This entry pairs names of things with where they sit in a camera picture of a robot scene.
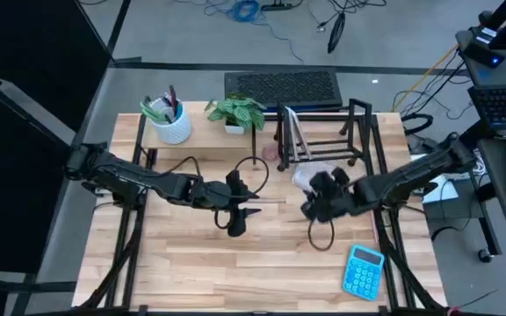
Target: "wooden table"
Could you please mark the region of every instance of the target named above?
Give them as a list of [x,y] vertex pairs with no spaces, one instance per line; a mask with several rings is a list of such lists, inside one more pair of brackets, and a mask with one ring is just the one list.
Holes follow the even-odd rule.
[[[227,135],[221,122],[207,121],[202,113],[204,102],[184,104],[192,117],[191,138],[176,146],[162,144],[148,122],[142,146],[157,149],[154,167],[157,171],[194,155],[200,160],[205,181],[224,181],[235,164],[250,155],[250,136]],[[377,113],[376,117],[389,170],[409,162],[399,114]],[[132,159],[139,119],[140,114],[118,116],[110,147],[112,153]],[[309,141],[340,139],[338,130],[342,125],[341,122],[302,122]],[[265,129],[257,132],[257,154],[264,146],[275,143],[272,139],[275,130],[276,123],[267,122]],[[360,147],[358,133],[355,136],[355,147]],[[373,141],[370,148],[372,166],[378,173]],[[300,211],[305,197],[291,182],[294,165],[280,173],[276,170],[277,164],[269,162],[271,175],[259,193],[261,198],[242,205],[260,207],[263,211],[247,219],[247,232],[238,238],[230,238],[225,230],[218,229],[212,212],[170,205],[156,194],[149,194],[131,309],[148,305],[151,311],[376,312],[379,305],[388,305],[383,276],[380,295],[373,302],[354,297],[341,288],[351,246],[362,244],[379,249],[371,212],[336,219],[333,247],[327,252],[314,250],[307,241],[308,223]],[[335,164],[343,167],[351,179],[365,175],[362,161],[355,167],[348,167],[346,162]],[[240,171],[242,180],[252,189],[264,179],[262,164],[253,166],[246,162]],[[188,163],[179,172],[196,171]],[[414,207],[423,208],[418,201],[410,202]],[[120,214],[120,209],[114,206],[95,211],[73,305],[81,304],[111,267]],[[227,214],[221,214],[220,222],[226,220]],[[424,215],[403,209],[399,221],[409,267],[432,297],[445,305]],[[329,241],[328,225],[316,225],[312,233],[318,244]],[[404,305],[397,269],[394,274],[398,298]],[[120,304],[124,282],[122,273],[116,305]]]

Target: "calculator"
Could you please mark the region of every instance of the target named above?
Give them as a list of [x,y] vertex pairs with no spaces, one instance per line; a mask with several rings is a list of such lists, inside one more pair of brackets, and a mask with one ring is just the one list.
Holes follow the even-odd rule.
[[354,245],[344,272],[343,290],[373,301],[380,290],[384,255],[360,245]]

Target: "concrete floor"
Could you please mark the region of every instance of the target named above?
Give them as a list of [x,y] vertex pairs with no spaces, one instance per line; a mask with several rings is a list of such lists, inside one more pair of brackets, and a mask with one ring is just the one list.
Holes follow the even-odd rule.
[[[317,19],[323,21],[333,13],[327,1],[307,0],[293,11],[267,13],[267,21],[278,36],[293,41],[296,54],[307,65],[428,68],[456,43],[456,31],[476,25],[479,12],[494,9],[500,2],[398,0],[391,1],[387,7],[367,7],[347,15],[343,37],[333,54],[326,52],[332,23],[325,33],[316,32],[317,23],[308,10],[311,8]],[[104,42],[110,37],[121,3],[121,0],[109,0],[84,6]],[[174,0],[133,0],[113,55],[115,58],[141,56],[144,61],[157,62],[300,64],[291,55],[288,43],[274,39],[268,27],[236,23],[223,14],[207,17],[202,6]],[[365,100],[373,104],[375,111],[389,111],[395,93],[408,89],[419,79],[416,75],[338,74],[337,77],[343,100],[351,97]],[[183,100],[223,98],[221,71],[109,69],[98,93],[86,141],[110,140],[118,113],[139,111],[138,103],[143,96],[158,95],[169,84],[177,87],[177,94]],[[469,84],[448,84],[438,94],[437,99],[452,109],[452,117],[467,107],[468,87]],[[17,92],[9,89],[8,93]],[[23,99],[22,103],[41,117],[47,115],[28,100]],[[423,112],[433,114],[435,123],[421,136],[434,140],[441,140],[453,131],[463,132],[478,118],[472,108],[458,121],[449,120],[445,110],[434,103]],[[94,201],[78,183],[69,186],[39,281],[76,280]],[[462,212],[468,212],[468,207],[462,203]],[[482,263],[476,257],[476,252],[486,246],[476,220],[462,233],[443,232],[434,246],[450,305],[462,305],[498,289],[465,310],[506,314],[506,222],[496,200],[488,202],[488,212],[503,251],[493,262]],[[463,220],[450,222],[455,226],[463,223]],[[431,231],[443,225],[442,222],[429,224]],[[34,295],[28,311],[66,309],[72,295]]]

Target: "black metal rack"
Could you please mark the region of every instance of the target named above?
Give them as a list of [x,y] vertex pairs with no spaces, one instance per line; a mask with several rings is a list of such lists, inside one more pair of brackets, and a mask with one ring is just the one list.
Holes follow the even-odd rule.
[[[355,115],[355,106],[362,107],[365,111],[362,115]],[[345,148],[341,149],[328,149],[328,150],[310,150],[310,153],[315,155],[312,159],[307,158],[307,153],[300,152],[299,156],[306,156],[306,158],[299,158],[298,160],[291,159],[293,155],[290,152],[292,146],[298,146],[299,144],[292,144],[293,127],[290,122],[290,117],[287,115],[286,108],[282,105],[278,105],[277,109],[277,132],[274,139],[278,142],[278,156],[280,157],[280,164],[278,165],[278,171],[284,171],[290,167],[291,163],[302,163],[302,162],[325,162],[331,160],[343,160],[348,159],[349,166],[354,166],[357,159],[364,158],[365,153],[368,152],[368,146],[370,141],[370,129],[372,119],[372,105],[366,102],[349,99],[348,106],[338,106],[334,108],[325,108],[325,111],[347,111],[346,117],[338,116],[306,116],[299,115],[298,120],[300,121],[342,121],[344,125],[339,134],[347,136],[345,140],[326,140],[326,141],[311,141],[307,143],[308,147],[334,145],[334,144],[345,144]],[[320,109],[300,110],[296,113],[310,113],[321,111]],[[358,132],[360,134],[360,141],[362,144],[362,151],[354,147],[354,124],[357,122]]]

